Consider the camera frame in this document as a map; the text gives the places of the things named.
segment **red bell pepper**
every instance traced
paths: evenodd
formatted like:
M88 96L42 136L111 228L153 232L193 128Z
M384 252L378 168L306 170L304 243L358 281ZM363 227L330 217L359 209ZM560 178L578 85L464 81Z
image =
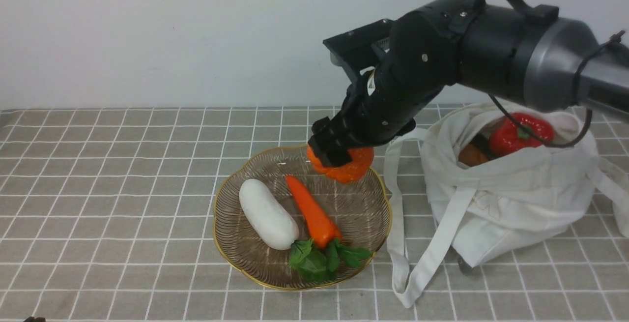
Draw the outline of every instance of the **red bell pepper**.
M533 131L533 134L545 141L552 141L555 138L555 131L546 120L524 113L514 113L512 116L519 123ZM524 147L538 147L540 145L542 143L539 140L520 129L509 118L506 118L489 137L489 148L496 156L505 156Z

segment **gold rim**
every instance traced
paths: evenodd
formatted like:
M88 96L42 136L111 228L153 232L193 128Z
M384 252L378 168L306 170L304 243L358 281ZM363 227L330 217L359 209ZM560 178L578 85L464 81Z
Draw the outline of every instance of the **gold rim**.
M347 281L348 279L351 279L353 277L355 277L356 275L358 275L360 272L362 272L363 270L365 270L365 268L367 268L367 266L373 261L373 259L375 258L375 255L377 252L380 251L380 248L382 248L382 246L384 246L384 243L386 242L386 239L382 241L382 243L375 249L375 252L373 253L373 255L371 255L371 257L369 259L367 259L367 261L365 262L365 264L363 264L363 266L359 269L357 269L353 274L348 275L347 277L344 277L343 279L340 280L336 280L333 282L328 282L325 284L318 284L316 286L312 286L309 288L282 288L279 286L274 286L268 283L265 283L255 277L253 277L252 275L250 275L249 273L245 272L244 270L242 270L241 268L239 268L238 266L236 266L235 263L233 263L225 254L225 252L223 252L222 247L220 247L220 245L218 244L218 240L216 239L216 203L218 202L218 195L220 194L220 192L223 189L223 186L225 186L225 184L232 178L234 177L236 174L238 174L239 172L241 172L242 170L245 169L245 167L247 167L247 165L249 165L249 163L251 163L251 161L260 156L261 154L264 154L265 152L269 152L269 151L274 151L277 149L299 149L302 147L306 147L307 145L299 145L299 146L278 146L278 147L274 147L272 149L267 149L261 152L258 152L258 154L256 154L255 156L252 156L252 158L248 159L247 162L245 162L244 165L242 165L242 167L240 167L240 169L238 169L238 171L234 172L233 174L229 175L229 177L227 177L227 179L225 179L225 181L223 181L222 185L218 188L218 190L216 191L216 195L214 195L214 203L213 203L213 208L212 208L212 214L214 216L214 219L212 220L212 238L214 239L214 245L216 246L216 249L218 250L218 253L220 253L220 255L223 257L223 259L225 259L225 261L227 263L229 263L229 265L231 265L234 269L238 270L238 272L243 273L245 276L247 276L249 279L253 280L254 282L258 283L261 286L264 286L265 288L270 288L270 289L274 289L274 290L281 290L281 291L306 291L306 290L312 290L312 289L321 289L321 288L327 288L330 286L334 286L337 284L341 284L344 281ZM386 207L387 210L389 211L389 226L387 228L387 232L385 237L389 237L389 234L391 233L391 228L393 227L393 210L391 209L391 203L389 202L389 198L387 198L387 190L386 190L386 186L384 185L384 182L382 181L382 178L380 178L380 175L378 175L378 172L376 172L373 167L369 167L369 171L372 172L373 174L375 174L376 178L378 179L378 182L380 183L380 188L382 188L382 193L384 195L384 202L386 203Z

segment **green leaves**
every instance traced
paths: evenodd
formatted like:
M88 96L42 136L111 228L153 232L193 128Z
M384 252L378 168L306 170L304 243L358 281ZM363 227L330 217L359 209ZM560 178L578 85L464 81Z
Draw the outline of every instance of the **green leaves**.
M351 247L341 244L335 238L322 251L313 247L313 240L295 241L290 249L289 264L299 272L303 279L324 282L336 278L341 262L350 268L362 266L362 260L369 259L373 253L362 247Z

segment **white wall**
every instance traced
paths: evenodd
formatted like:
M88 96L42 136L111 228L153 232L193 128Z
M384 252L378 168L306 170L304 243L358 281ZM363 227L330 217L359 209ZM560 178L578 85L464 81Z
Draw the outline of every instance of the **white wall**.
M348 80L321 41L429 1L0 0L0 109L339 104ZM526 1L599 38L629 27L629 0Z

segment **orange carrot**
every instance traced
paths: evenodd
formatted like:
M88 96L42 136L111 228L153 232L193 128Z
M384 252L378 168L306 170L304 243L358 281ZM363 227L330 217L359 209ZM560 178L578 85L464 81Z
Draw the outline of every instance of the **orange carrot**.
M333 239L340 239L341 230L337 224L330 219L319 203L317 203L308 191L308 188L294 176L286 176L286 183L292 193L297 207L304 215L306 226L308 226L308 233L312 237L314 244L317 248L323 250L328 246L328 243Z

